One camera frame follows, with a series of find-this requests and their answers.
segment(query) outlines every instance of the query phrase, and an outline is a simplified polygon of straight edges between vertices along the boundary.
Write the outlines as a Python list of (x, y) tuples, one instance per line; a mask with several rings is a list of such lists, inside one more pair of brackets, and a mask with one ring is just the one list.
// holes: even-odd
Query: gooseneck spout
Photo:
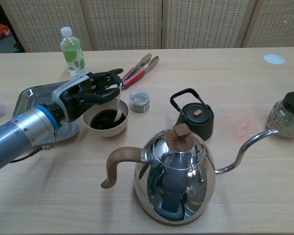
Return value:
[(215, 170), (215, 173), (216, 175), (220, 175), (220, 174), (223, 174), (223, 173), (227, 173), (233, 169), (235, 169), (240, 163), (241, 163), (241, 160), (244, 156), (244, 153), (246, 152), (246, 150), (251, 147), (254, 143), (256, 143), (257, 141), (260, 141), (268, 136), (271, 136), (271, 135), (275, 135), (279, 133), (278, 130), (276, 129), (269, 129), (269, 130), (266, 130), (266, 131), (263, 131), (263, 132), (260, 132), (259, 134), (253, 136), (252, 138), (250, 138), (249, 140), (247, 140), (240, 148), (238, 154), (237, 154), (237, 157), (234, 161), (234, 163), (232, 163), (231, 165), (228, 165), (224, 168), (221, 168), (221, 169), (218, 169), (218, 170)]

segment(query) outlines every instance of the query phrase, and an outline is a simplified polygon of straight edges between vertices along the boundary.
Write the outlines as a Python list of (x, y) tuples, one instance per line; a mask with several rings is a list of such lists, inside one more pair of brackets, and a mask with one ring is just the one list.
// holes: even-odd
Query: blue ring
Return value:
[(58, 130), (58, 123), (57, 121), (55, 120), (55, 118), (53, 117), (53, 115), (49, 112), (48, 109), (46, 109), (44, 106), (38, 104), (35, 106), (37, 109), (39, 109), (40, 111), (42, 111), (48, 118), (49, 120), (51, 121), (52, 125), (53, 125), (53, 128), (55, 131)]

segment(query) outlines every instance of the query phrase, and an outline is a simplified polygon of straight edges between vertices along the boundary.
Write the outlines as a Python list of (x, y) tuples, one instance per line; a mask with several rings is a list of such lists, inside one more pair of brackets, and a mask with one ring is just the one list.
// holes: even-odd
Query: woven screen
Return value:
[(26, 52), (60, 51), (61, 27), (70, 26), (83, 50), (92, 50), (79, 0), (0, 0)]
[(161, 46), (162, 0), (82, 0), (94, 50)]
[(261, 3), (246, 47), (294, 47), (294, 0)]
[(235, 47), (248, 0), (165, 0), (163, 48)]

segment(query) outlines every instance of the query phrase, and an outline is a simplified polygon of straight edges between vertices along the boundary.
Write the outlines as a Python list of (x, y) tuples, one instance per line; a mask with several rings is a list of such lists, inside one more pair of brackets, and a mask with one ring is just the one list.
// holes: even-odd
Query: white spoon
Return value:
[(120, 97), (121, 97), (121, 91), (122, 91), (122, 83), (119, 85), (119, 89), (120, 89), (120, 94), (117, 99), (117, 115), (116, 115), (116, 118), (114, 119), (114, 122), (120, 120), (120, 118), (122, 117), (122, 111), (120, 109)]

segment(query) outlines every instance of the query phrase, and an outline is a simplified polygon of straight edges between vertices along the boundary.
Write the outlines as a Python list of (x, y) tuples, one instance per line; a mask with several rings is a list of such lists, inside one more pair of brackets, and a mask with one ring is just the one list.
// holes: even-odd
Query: metal tray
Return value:
[[(47, 105), (50, 104), (52, 92), (61, 85), (65, 84), (66, 82), (68, 81), (30, 87), (22, 91), (16, 103), (14, 112), (12, 114), (12, 118), (26, 112), (27, 110), (30, 110), (33, 106), (35, 106), (38, 103), (44, 103)], [(61, 124), (62, 127), (58, 130), (57, 133), (57, 141), (63, 141), (68, 138), (71, 138), (79, 130), (79, 126), (76, 123), (76, 121), (70, 123), (62, 121)], [(38, 143), (38, 145), (51, 143), (53, 142), (53, 139), (54, 136), (53, 134), (51, 134), (41, 143)]]

